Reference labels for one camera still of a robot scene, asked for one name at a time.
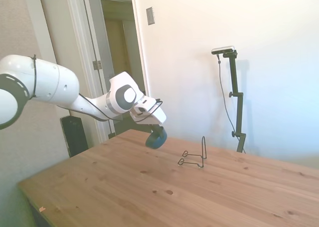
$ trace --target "dark blue object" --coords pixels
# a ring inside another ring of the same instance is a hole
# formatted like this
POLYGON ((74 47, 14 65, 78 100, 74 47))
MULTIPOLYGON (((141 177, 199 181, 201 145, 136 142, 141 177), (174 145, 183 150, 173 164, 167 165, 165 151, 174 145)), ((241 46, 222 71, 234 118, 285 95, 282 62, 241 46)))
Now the dark blue object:
POLYGON ((162 126, 152 128, 152 130, 153 132, 146 140, 145 145, 151 149, 158 149, 165 143, 167 139, 167 133, 162 126))

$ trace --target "white wall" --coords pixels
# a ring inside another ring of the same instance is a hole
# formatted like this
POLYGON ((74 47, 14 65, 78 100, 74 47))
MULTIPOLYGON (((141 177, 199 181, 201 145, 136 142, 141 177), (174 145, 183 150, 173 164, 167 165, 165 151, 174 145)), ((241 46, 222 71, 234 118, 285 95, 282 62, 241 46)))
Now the white wall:
MULTIPOLYGON (((291 161, 319 156, 318 0, 136 3, 151 95, 164 101, 169 136, 199 142, 206 135, 211 144, 236 150, 217 59, 210 54, 212 48, 234 45, 246 151, 291 161), (151 6, 156 23, 148 26, 151 6)), ((226 59, 222 82, 228 94, 226 59)), ((227 98, 227 105, 235 121, 236 100, 227 98)))
POLYGON ((145 91, 135 22, 133 20, 123 20, 123 27, 133 79, 138 84, 139 89, 145 91))
MULTIPOLYGON (((47 28, 41 12, 36 14, 38 27, 33 27, 29 2, 41 10, 40 0, 0 0, 0 59, 9 54, 54 57, 50 43, 37 43, 35 30, 46 39, 47 28)), ((30 208, 16 184, 68 157, 55 106, 28 102, 20 118, 0 130, 1 227, 34 226, 30 208)))

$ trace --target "doorway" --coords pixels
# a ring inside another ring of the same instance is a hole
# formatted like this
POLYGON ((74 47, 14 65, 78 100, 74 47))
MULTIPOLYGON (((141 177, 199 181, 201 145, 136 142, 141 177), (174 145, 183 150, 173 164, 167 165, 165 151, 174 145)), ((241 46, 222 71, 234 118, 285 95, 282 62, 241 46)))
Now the doorway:
MULTIPOLYGON (((116 0, 101 0, 101 4, 114 76, 127 72, 145 95, 133 5, 131 2, 116 0)), ((133 122, 129 113, 118 116, 117 119, 119 121, 114 121, 117 135, 129 129, 151 131, 148 126, 133 122)))

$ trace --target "door hinge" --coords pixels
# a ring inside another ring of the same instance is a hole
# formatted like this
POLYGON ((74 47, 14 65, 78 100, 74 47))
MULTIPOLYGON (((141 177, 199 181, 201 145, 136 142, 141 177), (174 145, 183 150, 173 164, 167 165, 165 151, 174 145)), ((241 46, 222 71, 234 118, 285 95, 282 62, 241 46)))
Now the door hinge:
POLYGON ((99 60, 99 61, 93 61, 93 67, 94 67, 94 70, 100 70, 100 69, 102 69, 101 60, 99 60))

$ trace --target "wooden table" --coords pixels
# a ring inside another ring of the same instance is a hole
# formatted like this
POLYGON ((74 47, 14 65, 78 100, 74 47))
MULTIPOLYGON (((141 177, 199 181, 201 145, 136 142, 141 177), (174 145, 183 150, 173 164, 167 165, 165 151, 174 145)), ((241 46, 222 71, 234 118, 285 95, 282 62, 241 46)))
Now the wooden table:
POLYGON ((318 170, 213 147, 203 169, 178 166, 200 140, 152 150, 148 135, 127 131, 19 187, 57 227, 319 227, 318 170))

